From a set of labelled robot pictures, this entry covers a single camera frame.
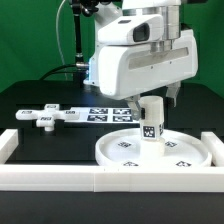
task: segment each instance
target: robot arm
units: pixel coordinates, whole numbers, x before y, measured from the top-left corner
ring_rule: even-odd
[[[204,2],[123,0],[123,15],[112,3],[99,4],[96,52],[85,84],[98,86],[109,98],[127,99],[137,111],[135,119],[140,116],[137,100],[141,93],[168,86],[167,96],[175,98],[180,81],[195,76],[198,69],[193,31],[180,31],[179,7]],[[108,9],[113,17],[105,23]]]

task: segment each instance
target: black cable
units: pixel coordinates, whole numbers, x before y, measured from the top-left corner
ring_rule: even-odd
[[[51,75],[55,75],[55,74],[74,74],[76,73],[77,71],[71,71],[71,72],[52,72],[52,73],[49,73],[48,75],[46,75],[44,77],[44,79],[46,79],[47,77],[51,76]]]
[[[47,72],[46,74],[44,74],[39,80],[44,80],[45,78],[50,76],[52,73],[57,72],[62,69],[65,69],[65,68],[76,68],[76,65],[75,64],[67,64],[67,65],[62,65],[57,68],[54,68],[54,69],[50,70],[49,72]]]

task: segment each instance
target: white round tray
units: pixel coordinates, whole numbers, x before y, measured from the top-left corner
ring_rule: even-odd
[[[100,166],[192,167],[210,166],[212,156],[198,139],[164,130],[164,156],[143,164],[140,160],[140,129],[109,133],[96,143],[96,161]]]

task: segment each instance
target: green wall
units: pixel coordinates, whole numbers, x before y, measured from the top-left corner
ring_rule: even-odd
[[[1,0],[0,2],[0,92],[20,80],[39,79],[60,66],[55,18],[61,0]],[[224,97],[224,2],[185,5],[181,20],[195,31],[199,71],[189,82],[199,82]],[[94,52],[93,19],[82,17],[85,59]],[[66,63],[74,62],[73,16],[68,4],[60,21]],[[65,79],[55,76],[53,79]]]

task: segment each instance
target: black table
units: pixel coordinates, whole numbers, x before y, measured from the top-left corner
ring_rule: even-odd
[[[165,95],[165,88],[147,94]],[[95,165],[94,146],[111,131],[133,124],[102,125],[56,122],[46,134],[34,121],[17,121],[19,109],[43,109],[47,103],[74,107],[126,107],[79,89],[72,82],[18,82],[0,94],[0,131],[19,129],[20,146],[8,164]],[[165,109],[165,127],[200,138],[213,131],[224,140],[224,100],[207,87],[184,84],[177,107]],[[223,223],[224,194],[0,192],[0,223]]]

